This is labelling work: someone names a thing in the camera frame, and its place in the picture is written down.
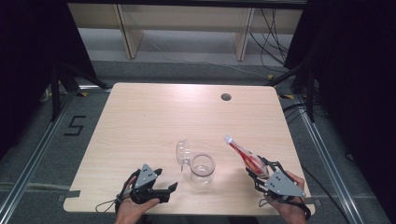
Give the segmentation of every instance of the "clear glass mug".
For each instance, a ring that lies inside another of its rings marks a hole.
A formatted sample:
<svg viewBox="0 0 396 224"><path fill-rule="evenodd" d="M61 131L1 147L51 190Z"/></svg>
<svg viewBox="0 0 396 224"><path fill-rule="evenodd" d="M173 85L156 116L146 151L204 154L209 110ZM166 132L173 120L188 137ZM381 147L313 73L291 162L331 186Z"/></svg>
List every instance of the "clear glass mug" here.
<svg viewBox="0 0 396 224"><path fill-rule="evenodd" d="M177 143L177 162L183 166L190 166L190 178L192 182L200 186L206 186L213 181L216 168L215 160L206 153L191 153L190 144L185 140Z"/></svg>

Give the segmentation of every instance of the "hand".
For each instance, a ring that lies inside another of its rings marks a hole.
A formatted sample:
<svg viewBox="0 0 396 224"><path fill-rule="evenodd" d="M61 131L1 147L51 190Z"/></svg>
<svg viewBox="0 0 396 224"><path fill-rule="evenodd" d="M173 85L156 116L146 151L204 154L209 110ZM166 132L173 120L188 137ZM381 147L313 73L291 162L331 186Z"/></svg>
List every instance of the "hand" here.
<svg viewBox="0 0 396 224"><path fill-rule="evenodd" d="M130 187L135 179L136 176L134 176L129 182ZM146 203L136 204L131 198L124 199L117 213L116 224L135 224L147 210L154 207L159 202L160 199L156 198L151 199Z"/></svg>
<svg viewBox="0 0 396 224"><path fill-rule="evenodd" d="M304 184L305 181L300 178L297 175L292 174L289 171L286 171L286 173L297 183L297 186L304 190ZM274 201L271 199L269 196L264 195L265 200L269 204L271 204L277 212L282 216L282 218L289 224L300 224L300 223L306 223L305 219L305 211L295 205L291 205L288 203L279 203L277 201ZM305 203L305 198L300 199L299 197L294 197L291 202L295 203Z"/></svg>

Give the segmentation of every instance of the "aluminum rail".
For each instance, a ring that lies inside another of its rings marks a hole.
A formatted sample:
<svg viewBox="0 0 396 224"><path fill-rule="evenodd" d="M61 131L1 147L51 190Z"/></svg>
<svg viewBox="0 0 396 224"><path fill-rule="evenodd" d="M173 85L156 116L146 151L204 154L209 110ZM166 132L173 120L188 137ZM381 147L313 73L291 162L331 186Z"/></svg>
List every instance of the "aluminum rail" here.
<svg viewBox="0 0 396 224"><path fill-rule="evenodd" d="M49 127L47 128L46 132L44 133L37 147L35 148L33 155L26 163L20 177L14 183L14 186L12 187L10 193L3 201L3 204L0 208L0 223L7 224L9 219L11 218L15 208L21 200L27 184L32 179L32 176L35 173L42 158L44 157L44 154L46 153L53 136L56 134L59 124L64 117L65 109L70 105L75 95L75 92L69 92L66 94L64 102L62 103L63 110L58 115L58 117L49 124Z"/></svg>
<svg viewBox="0 0 396 224"><path fill-rule="evenodd" d="M295 101L297 104L302 104L304 101L301 95L294 95ZM310 118L306 115L304 110L300 108L300 112L302 113L303 120L308 130L309 134L314 141L318 154L323 162L323 165L326 169L327 174L329 175L330 180L332 181L332 185L334 186L335 192L337 193L341 205L343 205L344 210L346 212L346 216L350 223L364 223L361 213L357 205L355 204L354 199L352 198L347 186L341 177L340 173L337 170L334 162L332 161L332 156L327 150L323 140L318 132L317 126L315 123L311 122Z"/></svg>

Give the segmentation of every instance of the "gray floor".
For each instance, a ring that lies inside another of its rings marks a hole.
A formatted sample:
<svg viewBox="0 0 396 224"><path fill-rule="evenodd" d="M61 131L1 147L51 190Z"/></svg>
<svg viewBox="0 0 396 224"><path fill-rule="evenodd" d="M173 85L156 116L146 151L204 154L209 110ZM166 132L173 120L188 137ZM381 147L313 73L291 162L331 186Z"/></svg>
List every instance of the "gray floor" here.
<svg viewBox="0 0 396 224"><path fill-rule="evenodd" d="M129 81L262 85L268 81L268 75L277 77L282 74L262 66L261 50L252 39L249 39L247 44L245 60L238 62L235 59L231 34L147 31L136 58L128 60L119 31L81 29L80 32L97 76L109 84ZM279 39L287 47L291 36L280 35ZM271 49L271 51L277 54L277 50ZM270 56L264 55L262 58L265 65L271 66L270 69L285 71ZM292 79L288 79L279 84L276 87L278 93L290 93L291 82ZM80 80L79 83L88 84L84 80ZM108 95L109 93L104 91L90 91L85 97L73 97L8 223L112 223L114 221L113 213L67 213L63 210L62 203L62 196L66 194L73 181ZM283 107L295 104L294 100L290 99L281 99L280 102ZM7 197L13 183L18 181L24 165L29 161L41 136L50 125L50 110L50 101L44 102L36 110L20 142L2 159L0 200ZM86 116L85 119L80 120L84 125L81 134L65 136L65 133L75 131L68 125L70 120L78 115ZM304 113L290 110L285 113L285 117L302 165L339 203L338 195L324 168L317 146L305 128ZM359 168L353 161L346 159L347 149L332 126L331 118L320 105L315 105L315 118L315 125L364 222L389 223ZM309 223L346 223L318 183L308 174L305 174L305 177L312 195L317 199L317 210ZM154 223L227 223L226 217L152 216L150 218ZM258 220L260 223L283 223L279 217L258 217Z"/></svg>

